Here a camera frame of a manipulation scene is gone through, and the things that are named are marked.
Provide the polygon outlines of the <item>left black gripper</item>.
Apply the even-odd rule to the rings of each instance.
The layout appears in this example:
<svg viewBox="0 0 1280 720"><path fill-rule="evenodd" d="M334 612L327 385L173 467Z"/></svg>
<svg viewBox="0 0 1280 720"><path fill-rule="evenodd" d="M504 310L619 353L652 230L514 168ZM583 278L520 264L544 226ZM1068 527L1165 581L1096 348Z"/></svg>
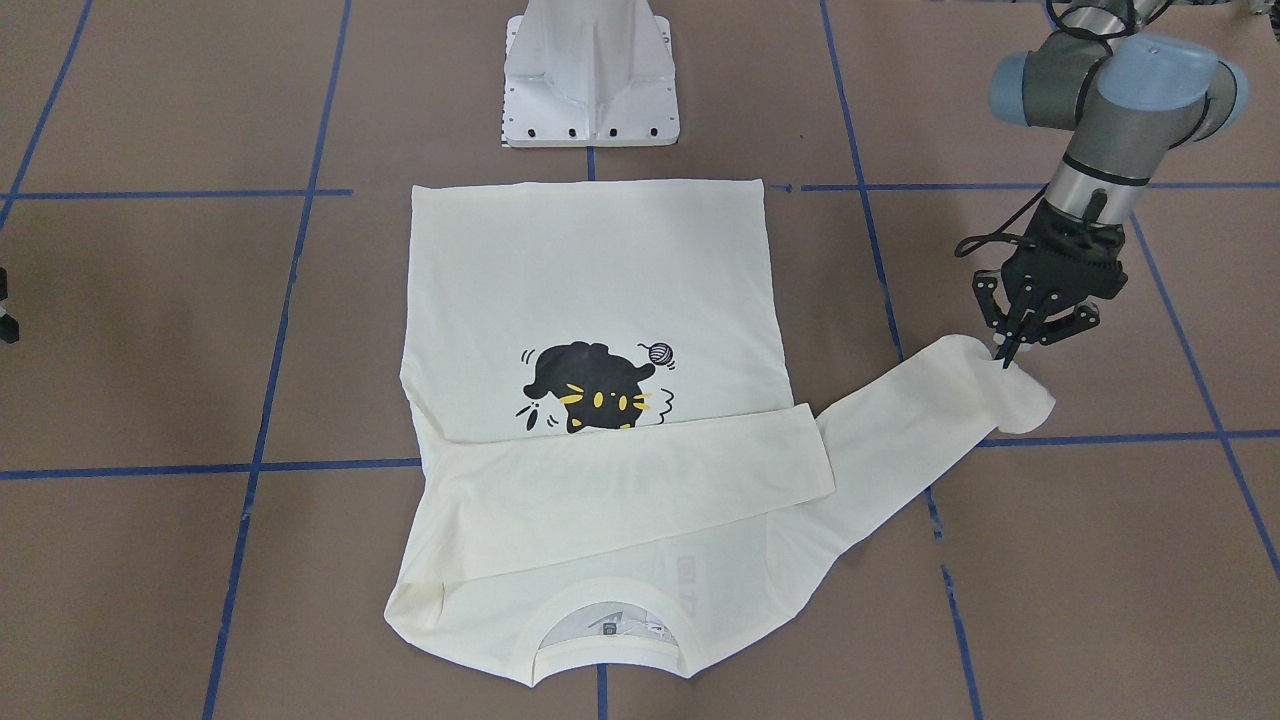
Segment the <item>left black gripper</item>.
<svg viewBox="0 0 1280 720"><path fill-rule="evenodd" d="M1119 255L1121 225L1100 225L1038 201L1014 255L1001 268L1006 297L1021 314L1001 310L996 301L997 272L978 270L972 288L984 319L1000 343L1000 363L1009 369L1020 350L1055 345L1100 324L1100 310L1088 297L1111 300L1128 281ZM1041 310L1069 313L1047 318Z"/></svg>

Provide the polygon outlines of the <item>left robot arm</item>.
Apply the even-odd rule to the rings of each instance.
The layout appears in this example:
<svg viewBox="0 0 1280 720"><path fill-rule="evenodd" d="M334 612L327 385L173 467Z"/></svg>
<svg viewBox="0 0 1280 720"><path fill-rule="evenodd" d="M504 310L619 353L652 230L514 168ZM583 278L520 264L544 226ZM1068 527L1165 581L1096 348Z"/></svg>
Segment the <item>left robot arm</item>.
<svg viewBox="0 0 1280 720"><path fill-rule="evenodd" d="M964 258L992 242L1012 255L972 287L1010 365L1032 345L1096 327L1097 301L1126 283L1123 223L1165 155L1228 128L1245 110L1245 72L1215 51L1153 35L1164 1L1073 1L1050 10L1034 51L1006 56L989 108L1012 124L1065 129L1071 140L1050 182L1023 206L1027 228L1002 224L960 241Z"/></svg>

